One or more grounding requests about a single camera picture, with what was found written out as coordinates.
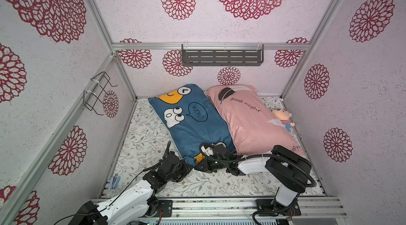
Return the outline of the pink good night pillow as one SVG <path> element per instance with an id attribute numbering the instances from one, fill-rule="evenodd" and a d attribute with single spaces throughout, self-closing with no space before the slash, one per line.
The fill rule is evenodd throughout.
<path id="1" fill-rule="evenodd" d="M 281 145 L 305 157 L 292 132 L 289 133 L 260 99 L 252 85 L 214 86 L 206 95 L 227 122 L 239 155 L 257 155 Z"/>

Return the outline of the blue cartoon pillowcase pillow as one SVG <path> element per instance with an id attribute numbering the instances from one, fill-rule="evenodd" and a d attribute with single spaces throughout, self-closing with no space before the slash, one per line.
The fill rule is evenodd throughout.
<path id="1" fill-rule="evenodd" d="M 227 122 L 199 86 L 187 84 L 167 94 L 150 97 L 148 102 L 187 164 L 196 165 L 201 161 L 202 143 L 221 142 L 231 152 L 236 151 Z"/>

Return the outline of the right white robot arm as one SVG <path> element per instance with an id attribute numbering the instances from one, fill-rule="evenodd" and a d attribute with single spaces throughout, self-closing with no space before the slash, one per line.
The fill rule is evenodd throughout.
<path id="1" fill-rule="evenodd" d="M 255 173 L 270 173 L 280 183 L 275 198 L 271 201 L 274 211 L 281 211 L 295 205 L 299 195 L 307 188 L 317 186 L 310 175 L 312 164 L 304 157 L 281 146 L 265 154 L 238 155 L 231 152 L 223 143 L 216 145 L 201 144 L 200 154 L 203 157 L 195 170 L 214 173 L 224 169 L 234 176 Z"/>

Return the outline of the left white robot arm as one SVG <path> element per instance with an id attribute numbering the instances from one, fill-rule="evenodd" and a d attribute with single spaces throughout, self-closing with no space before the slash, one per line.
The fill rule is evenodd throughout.
<path id="1" fill-rule="evenodd" d="M 140 217 L 162 219 L 168 212 L 169 203 L 160 207 L 156 194 L 169 182 L 180 182 L 193 169 L 174 152 L 166 152 L 163 159 L 151 168 L 135 185 L 118 196 L 99 203 L 88 201 L 73 215 L 70 225 L 128 225 Z"/>

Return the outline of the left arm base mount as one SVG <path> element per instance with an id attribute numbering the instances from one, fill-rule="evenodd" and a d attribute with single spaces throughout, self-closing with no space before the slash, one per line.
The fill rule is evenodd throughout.
<path id="1" fill-rule="evenodd" d="M 149 209 L 145 214 L 146 217 L 168 218 L 172 216 L 173 201 L 164 199 L 154 199 L 148 202 Z"/>

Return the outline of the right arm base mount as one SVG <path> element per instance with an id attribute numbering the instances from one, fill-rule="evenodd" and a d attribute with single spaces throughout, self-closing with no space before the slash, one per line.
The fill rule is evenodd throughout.
<path id="1" fill-rule="evenodd" d="M 297 199 L 294 200 L 292 204 L 288 206 L 284 206 L 275 199 L 257 199 L 256 200 L 256 207 L 259 212 L 259 216 L 287 216 L 287 217 L 294 217 L 300 216 L 301 210 L 298 205 Z"/>

